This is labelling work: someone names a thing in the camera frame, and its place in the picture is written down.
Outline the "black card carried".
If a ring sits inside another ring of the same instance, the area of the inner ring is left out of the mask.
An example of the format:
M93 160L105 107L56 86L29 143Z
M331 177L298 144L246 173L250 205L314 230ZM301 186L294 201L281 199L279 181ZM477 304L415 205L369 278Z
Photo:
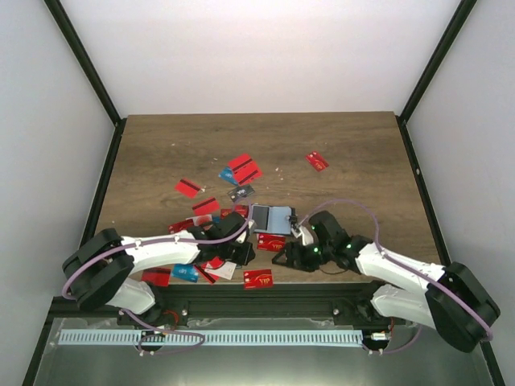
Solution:
M268 206L256 204L252 206L252 209L252 220L256 225L256 230L259 232L266 231L268 228L270 208Z

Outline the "black card holder wallet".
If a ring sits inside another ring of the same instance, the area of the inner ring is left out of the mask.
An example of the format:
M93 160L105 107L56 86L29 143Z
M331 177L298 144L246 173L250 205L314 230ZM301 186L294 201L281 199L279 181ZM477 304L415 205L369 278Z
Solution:
M293 207L288 206L268 206L270 208L268 218L268 228L266 231L256 233L273 234L280 236L289 236L291 234L291 222L296 220L296 210Z

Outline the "red VIP card front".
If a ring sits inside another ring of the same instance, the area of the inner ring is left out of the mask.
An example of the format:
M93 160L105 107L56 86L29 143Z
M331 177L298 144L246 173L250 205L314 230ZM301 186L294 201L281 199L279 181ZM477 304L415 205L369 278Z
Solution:
M270 269L246 270L243 279L245 290L270 288L274 285L273 274Z

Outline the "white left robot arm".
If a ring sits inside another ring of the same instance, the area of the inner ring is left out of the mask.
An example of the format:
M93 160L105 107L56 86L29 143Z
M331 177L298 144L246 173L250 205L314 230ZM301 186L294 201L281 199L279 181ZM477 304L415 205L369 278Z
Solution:
M62 295L81 310L112 306L154 325L166 304L158 290L132 275L165 265L197 265L219 258L245 265L255 254L249 236L255 222L233 211L219 222L193 226L167 236L120 236L113 228L97 233L62 265Z

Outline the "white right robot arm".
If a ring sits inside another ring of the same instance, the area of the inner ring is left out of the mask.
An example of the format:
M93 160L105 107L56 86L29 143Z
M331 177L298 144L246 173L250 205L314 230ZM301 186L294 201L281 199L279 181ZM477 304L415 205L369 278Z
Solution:
M382 280L357 304L363 322L402 318L436 330L462 352L492 338L500 308L466 265L424 263L388 250L376 238L350 236L328 211L308 223L291 225L295 240L275 254L273 263L311 273L332 261L344 271Z

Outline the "red striped card middle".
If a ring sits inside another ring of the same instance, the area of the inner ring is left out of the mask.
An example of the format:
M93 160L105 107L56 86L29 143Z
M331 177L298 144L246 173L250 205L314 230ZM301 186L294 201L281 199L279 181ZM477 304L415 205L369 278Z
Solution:
M209 197L199 203L192 206L192 210L195 216L205 216L212 214L220 209L220 204L214 196Z

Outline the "red striped card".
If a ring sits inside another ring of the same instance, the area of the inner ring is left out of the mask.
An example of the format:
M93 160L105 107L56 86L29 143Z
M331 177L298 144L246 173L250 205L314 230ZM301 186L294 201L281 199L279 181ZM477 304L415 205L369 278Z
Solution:
M189 199L195 198L201 190L200 186L196 185L188 179L180 179L176 183L175 189Z
M240 186L250 184L261 176L262 171L256 162L249 162L233 169L233 177Z
M237 170L240 170L241 168L247 167L250 163L253 162L252 157L249 154L241 154L231 161L228 162L229 168L236 172Z
M220 209L220 204L214 196L209 197L199 203L192 206L192 210L195 216L205 216L212 214Z

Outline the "black VIP card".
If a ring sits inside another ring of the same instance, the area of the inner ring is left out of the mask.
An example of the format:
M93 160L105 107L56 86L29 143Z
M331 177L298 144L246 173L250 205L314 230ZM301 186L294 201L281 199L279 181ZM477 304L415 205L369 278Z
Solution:
M228 197L234 203L236 203L240 199L247 198L254 193L255 193L255 190L252 188L252 186L249 184L246 184L243 186L238 186L238 187L233 188L231 191L228 192Z

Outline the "white card front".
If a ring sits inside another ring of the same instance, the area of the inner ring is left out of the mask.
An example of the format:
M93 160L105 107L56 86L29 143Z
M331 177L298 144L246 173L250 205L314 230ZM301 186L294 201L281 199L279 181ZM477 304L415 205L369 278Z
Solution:
M207 265L206 272L215 277L221 277L225 280L231 280L234 275L234 271L236 270L237 265L230 261L224 261L222 265L219 267L212 267L211 265Z

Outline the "red VIP card centre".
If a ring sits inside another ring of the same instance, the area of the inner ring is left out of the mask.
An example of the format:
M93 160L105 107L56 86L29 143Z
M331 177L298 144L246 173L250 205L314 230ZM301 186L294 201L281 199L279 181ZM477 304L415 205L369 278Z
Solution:
M273 234L258 233L257 249L267 252L278 253L286 244L286 237Z

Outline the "blue card under red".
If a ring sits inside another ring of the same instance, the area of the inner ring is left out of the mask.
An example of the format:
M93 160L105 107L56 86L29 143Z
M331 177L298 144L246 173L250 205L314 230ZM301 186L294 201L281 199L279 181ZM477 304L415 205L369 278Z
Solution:
M237 180L233 176L233 171L226 166L219 174L218 177L227 183L231 183L234 186L238 185Z

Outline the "red striped card left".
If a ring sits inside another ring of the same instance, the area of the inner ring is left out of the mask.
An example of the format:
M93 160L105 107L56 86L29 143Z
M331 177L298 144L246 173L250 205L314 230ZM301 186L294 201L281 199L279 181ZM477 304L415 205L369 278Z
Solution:
M188 179L180 179L176 183L175 189L189 199L195 198L201 190L200 186L196 185Z

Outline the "blue card front left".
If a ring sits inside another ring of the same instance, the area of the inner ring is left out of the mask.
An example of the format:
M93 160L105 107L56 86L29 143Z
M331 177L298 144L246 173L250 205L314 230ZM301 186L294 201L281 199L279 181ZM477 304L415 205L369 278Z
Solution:
M199 272L194 265L176 264L171 271L171 276L191 283L197 283L199 280Z

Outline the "red striped card top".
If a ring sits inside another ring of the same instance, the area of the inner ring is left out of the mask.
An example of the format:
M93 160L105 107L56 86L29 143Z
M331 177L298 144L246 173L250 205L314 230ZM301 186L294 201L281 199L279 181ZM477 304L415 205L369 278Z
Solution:
M240 170L241 168L247 167L250 163L253 162L252 157L249 154L241 154L231 161L228 162L229 168L236 172L237 170Z

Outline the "red card front left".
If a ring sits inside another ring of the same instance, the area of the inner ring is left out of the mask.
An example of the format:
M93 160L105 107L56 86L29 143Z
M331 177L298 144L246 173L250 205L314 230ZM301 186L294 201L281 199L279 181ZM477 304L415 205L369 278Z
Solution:
M146 269L142 272L142 281L158 287L168 287L171 270L168 268Z

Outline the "lone red VIP card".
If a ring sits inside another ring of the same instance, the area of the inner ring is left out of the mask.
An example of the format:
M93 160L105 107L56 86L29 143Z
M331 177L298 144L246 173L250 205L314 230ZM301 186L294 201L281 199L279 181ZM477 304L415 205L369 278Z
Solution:
M305 156L305 159L310 165L318 172L325 170L329 167L328 162L325 158L317 151L312 151Z

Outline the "black front frame rail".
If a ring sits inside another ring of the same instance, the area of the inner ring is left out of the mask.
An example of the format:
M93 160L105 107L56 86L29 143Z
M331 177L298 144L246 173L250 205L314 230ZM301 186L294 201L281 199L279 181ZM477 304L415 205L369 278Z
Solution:
M151 326L193 319L331 318L336 325L358 330L379 329L394 318L436 327L473 327L476 320L436 288L411 299L381 281L279 284L263 289L241 285L169 285L151 288L155 304L139 315Z

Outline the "black frame post right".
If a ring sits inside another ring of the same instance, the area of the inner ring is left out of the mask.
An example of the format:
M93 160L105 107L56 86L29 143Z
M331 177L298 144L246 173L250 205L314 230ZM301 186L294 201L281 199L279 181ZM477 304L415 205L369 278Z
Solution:
M413 116L414 111L425 95L431 81L434 79L437 71L446 58L447 53L450 51L476 4L476 0L461 0L459 2L435 49L433 50L431 57L426 63L418 82L414 86L412 93L402 109L401 114L397 116L399 125L406 125Z

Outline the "black frame post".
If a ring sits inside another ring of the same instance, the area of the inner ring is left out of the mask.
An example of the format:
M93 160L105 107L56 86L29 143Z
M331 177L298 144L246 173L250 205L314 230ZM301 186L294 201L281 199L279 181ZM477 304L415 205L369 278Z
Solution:
M431 81L434 79L437 71L446 58L447 53L450 51L476 4L476 0L461 0L459 2L435 49L433 50L431 57L426 63L418 82L414 86L412 93L402 109L401 114L397 116L399 125L406 125L413 116L414 111L425 95Z
M60 29L62 36L75 56L77 63L80 65L80 68L85 74L88 82L92 86L93 91L101 102L101 105L109 119L114 126L117 126L122 121L122 118L104 83L102 82L84 44L82 43L80 36L76 32L76 28L73 26L72 20L64 9L62 2L58 0L44 0L43 2Z

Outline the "black frame post left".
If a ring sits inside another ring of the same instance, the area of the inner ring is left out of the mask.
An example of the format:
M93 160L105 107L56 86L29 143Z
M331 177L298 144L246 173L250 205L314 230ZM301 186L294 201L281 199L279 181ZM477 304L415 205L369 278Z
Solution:
M62 2L58 0L44 0L43 2L60 29L62 36L75 56L77 63L80 65L80 68L85 74L88 82L92 86L93 91L101 102L101 105L109 119L114 126L117 126L122 121L122 118L104 83L102 82L84 44L82 43L80 36L76 32L76 28L73 26L72 20L64 9Z

